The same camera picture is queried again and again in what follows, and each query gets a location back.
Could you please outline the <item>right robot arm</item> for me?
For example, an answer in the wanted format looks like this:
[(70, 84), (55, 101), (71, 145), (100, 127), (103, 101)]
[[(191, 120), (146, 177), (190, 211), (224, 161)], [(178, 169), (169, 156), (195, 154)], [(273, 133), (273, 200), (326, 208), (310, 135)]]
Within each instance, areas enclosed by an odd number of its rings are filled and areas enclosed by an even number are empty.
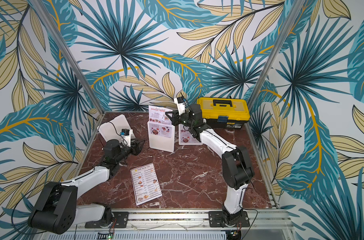
[(232, 227), (243, 215), (243, 200), (248, 185), (255, 175), (250, 154), (246, 147), (238, 147), (220, 135), (206, 123), (200, 105), (186, 107), (178, 104), (175, 111), (165, 112), (172, 125), (187, 127), (190, 134), (212, 149), (222, 159), (223, 178), (227, 184), (227, 195), (222, 207), (222, 222)]

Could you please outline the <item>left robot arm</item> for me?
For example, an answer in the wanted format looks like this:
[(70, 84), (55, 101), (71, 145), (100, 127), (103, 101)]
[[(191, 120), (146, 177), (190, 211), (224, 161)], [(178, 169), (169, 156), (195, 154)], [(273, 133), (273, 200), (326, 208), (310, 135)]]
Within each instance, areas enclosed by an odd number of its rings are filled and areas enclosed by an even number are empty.
[(131, 140), (125, 145), (118, 140), (109, 140), (103, 148), (100, 163), (91, 170), (61, 183), (46, 183), (28, 218), (28, 226), (58, 235), (79, 224), (111, 227), (115, 219), (109, 205), (78, 206), (77, 200), (97, 185), (114, 178), (120, 163), (130, 155), (139, 155), (144, 143), (144, 140)]

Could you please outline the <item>aluminium front rail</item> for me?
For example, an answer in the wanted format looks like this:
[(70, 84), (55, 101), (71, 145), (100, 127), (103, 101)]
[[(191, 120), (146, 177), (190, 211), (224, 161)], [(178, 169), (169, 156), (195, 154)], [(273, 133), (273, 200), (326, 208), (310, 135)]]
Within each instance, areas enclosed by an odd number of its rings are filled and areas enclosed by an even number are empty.
[(116, 226), (102, 229), (84, 224), (37, 240), (295, 240), (288, 211), (248, 209), (232, 226), (222, 222), (216, 209), (114, 209)]

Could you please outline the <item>yellow header menu sheet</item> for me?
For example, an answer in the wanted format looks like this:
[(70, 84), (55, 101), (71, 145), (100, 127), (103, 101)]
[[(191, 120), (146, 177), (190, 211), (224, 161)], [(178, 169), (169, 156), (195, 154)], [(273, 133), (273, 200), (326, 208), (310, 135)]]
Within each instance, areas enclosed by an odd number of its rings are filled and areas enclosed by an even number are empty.
[(162, 197), (153, 163), (130, 170), (136, 205)]

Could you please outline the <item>pink menu sheet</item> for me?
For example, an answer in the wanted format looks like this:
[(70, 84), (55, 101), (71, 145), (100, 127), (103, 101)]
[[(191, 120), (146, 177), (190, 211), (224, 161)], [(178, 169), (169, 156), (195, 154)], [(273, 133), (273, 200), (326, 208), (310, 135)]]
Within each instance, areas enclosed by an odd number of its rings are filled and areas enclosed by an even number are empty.
[(171, 124), (171, 120), (166, 116), (166, 112), (170, 112), (171, 109), (149, 106), (148, 116), (148, 129), (151, 135), (172, 138), (174, 136), (174, 126)]

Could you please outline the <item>yellow black toolbox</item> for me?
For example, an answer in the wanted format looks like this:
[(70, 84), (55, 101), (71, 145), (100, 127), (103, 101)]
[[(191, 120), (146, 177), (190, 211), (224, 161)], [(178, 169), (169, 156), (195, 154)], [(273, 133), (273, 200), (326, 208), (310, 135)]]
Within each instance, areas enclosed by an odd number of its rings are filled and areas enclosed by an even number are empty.
[(199, 98), (203, 118), (212, 128), (241, 129), (250, 120), (245, 100), (222, 98)]

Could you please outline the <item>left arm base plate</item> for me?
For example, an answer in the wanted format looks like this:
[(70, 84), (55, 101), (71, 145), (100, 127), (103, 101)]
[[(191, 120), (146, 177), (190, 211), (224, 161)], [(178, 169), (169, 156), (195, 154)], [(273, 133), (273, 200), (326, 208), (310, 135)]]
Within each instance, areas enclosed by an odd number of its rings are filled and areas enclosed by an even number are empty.
[(111, 212), (104, 214), (102, 219), (85, 223), (86, 229), (124, 229), (128, 222), (128, 212)]

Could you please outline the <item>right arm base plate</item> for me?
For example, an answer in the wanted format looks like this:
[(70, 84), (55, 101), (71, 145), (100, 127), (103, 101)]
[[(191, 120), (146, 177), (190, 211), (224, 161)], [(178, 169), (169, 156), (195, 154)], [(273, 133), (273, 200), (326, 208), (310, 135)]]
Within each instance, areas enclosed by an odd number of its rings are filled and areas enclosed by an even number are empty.
[(240, 210), (235, 214), (229, 214), (227, 210), (209, 211), (209, 224), (211, 228), (235, 228), (249, 227), (250, 218), (244, 210)]

